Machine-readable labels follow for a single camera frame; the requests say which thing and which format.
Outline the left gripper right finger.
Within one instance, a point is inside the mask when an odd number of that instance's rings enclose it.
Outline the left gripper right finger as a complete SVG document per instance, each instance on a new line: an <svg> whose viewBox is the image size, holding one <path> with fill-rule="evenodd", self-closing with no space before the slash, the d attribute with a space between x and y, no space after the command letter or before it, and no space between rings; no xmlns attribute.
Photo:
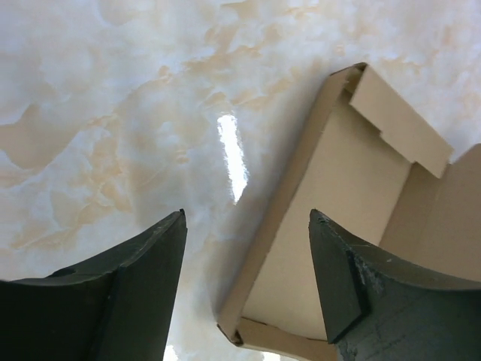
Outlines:
<svg viewBox="0 0 481 361"><path fill-rule="evenodd" d="M340 360L478 360L480 284L415 265L313 209L310 249Z"/></svg>

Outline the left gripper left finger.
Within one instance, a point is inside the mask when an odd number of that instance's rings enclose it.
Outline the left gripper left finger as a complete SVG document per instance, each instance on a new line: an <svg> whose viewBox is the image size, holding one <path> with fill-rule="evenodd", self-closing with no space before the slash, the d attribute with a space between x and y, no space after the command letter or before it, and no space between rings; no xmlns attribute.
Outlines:
<svg viewBox="0 0 481 361"><path fill-rule="evenodd" d="M3 360L161 360L186 246L183 211L96 256L1 283Z"/></svg>

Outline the brown cardboard box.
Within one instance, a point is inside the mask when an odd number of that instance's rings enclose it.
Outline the brown cardboard box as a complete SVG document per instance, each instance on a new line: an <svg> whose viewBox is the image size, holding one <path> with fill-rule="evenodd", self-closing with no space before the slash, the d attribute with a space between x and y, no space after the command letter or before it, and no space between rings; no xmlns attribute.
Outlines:
<svg viewBox="0 0 481 361"><path fill-rule="evenodd" d="M310 249L316 209L423 268L480 284L480 147L450 145L368 64L320 89L217 325L238 347L340 360Z"/></svg>

